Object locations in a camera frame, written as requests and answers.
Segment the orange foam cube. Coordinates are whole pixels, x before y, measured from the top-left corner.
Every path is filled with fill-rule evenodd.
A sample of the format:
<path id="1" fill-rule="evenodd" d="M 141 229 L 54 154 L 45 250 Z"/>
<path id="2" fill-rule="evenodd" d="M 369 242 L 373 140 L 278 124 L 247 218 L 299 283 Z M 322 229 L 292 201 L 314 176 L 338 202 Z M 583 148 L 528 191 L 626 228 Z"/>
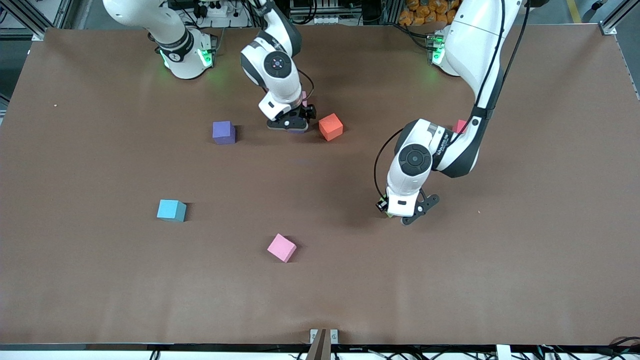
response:
<path id="1" fill-rule="evenodd" d="M 318 121 L 318 129 L 325 141 L 330 142 L 341 136 L 345 130 L 344 125 L 336 113 L 332 113 Z"/>

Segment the cyan foam cube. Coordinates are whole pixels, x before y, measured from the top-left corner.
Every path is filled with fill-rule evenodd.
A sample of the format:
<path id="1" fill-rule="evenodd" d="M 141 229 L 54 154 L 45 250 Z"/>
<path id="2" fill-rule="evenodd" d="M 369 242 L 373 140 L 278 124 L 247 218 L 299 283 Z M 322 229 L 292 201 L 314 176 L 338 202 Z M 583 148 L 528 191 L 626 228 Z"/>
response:
<path id="1" fill-rule="evenodd" d="M 160 199 L 157 208 L 157 219 L 170 223 L 183 223 L 186 218 L 187 205 L 177 199 Z"/>

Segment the pile of orange objects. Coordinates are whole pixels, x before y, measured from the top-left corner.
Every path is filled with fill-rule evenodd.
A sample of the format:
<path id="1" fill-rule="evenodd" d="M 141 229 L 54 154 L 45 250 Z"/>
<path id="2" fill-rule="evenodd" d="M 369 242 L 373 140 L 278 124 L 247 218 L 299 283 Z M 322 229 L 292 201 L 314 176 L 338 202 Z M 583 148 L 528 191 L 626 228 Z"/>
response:
<path id="1" fill-rule="evenodd" d="M 397 23 L 402 27 L 416 27 L 429 23 L 450 24 L 457 14 L 461 0 L 404 0 Z"/>

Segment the brown table cover mat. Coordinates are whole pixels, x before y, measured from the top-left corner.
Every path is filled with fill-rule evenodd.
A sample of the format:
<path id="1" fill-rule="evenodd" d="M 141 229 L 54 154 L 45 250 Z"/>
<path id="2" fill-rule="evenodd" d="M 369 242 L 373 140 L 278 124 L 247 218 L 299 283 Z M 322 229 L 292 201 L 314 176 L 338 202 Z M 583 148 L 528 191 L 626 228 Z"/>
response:
<path id="1" fill-rule="evenodd" d="M 467 117 L 473 92 L 394 28 L 311 26 L 295 63 L 345 133 L 268 130 L 240 67 L 255 34 L 227 30 L 195 80 L 144 30 L 32 44 L 0 126 L 0 343 L 640 337 L 640 101 L 615 37 L 528 26 L 475 168 L 431 174 L 439 203 L 404 226 L 375 207 L 379 148 Z"/>

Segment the small metal bracket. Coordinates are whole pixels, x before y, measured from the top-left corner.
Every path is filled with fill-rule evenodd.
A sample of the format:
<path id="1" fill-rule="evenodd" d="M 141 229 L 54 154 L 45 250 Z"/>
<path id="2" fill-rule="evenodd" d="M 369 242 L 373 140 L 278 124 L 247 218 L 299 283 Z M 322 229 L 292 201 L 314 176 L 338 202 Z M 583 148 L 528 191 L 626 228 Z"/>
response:
<path id="1" fill-rule="evenodd" d="M 312 328 L 309 331 L 309 344 L 313 343 L 313 341 L 315 340 L 316 336 L 318 335 L 318 333 L 320 332 L 319 329 L 317 328 Z M 338 345 L 339 344 L 339 331 L 338 329 L 325 329 L 325 337 L 330 339 L 330 343 L 333 345 Z"/>

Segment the aluminium frame strut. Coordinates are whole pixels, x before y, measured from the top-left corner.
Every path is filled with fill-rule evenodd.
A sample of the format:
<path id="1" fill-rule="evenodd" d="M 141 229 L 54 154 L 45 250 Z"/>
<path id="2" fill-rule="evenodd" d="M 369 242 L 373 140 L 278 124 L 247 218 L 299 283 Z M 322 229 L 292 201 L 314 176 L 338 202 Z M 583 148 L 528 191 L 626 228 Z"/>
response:
<path id="1" fill-rule="evenodd" d="M 606 18 L 599 22 L 601 34 L 617 34 L 615 27 L 638 5 L 640 5 L 640 0 L 621 0 L 615 9 L 613 9 Z"/>
<path id="2" fill-rule="evenodd" d="M 0 0 L 0 41 L 43 41 L 71 22 L 76 0 Z"/>

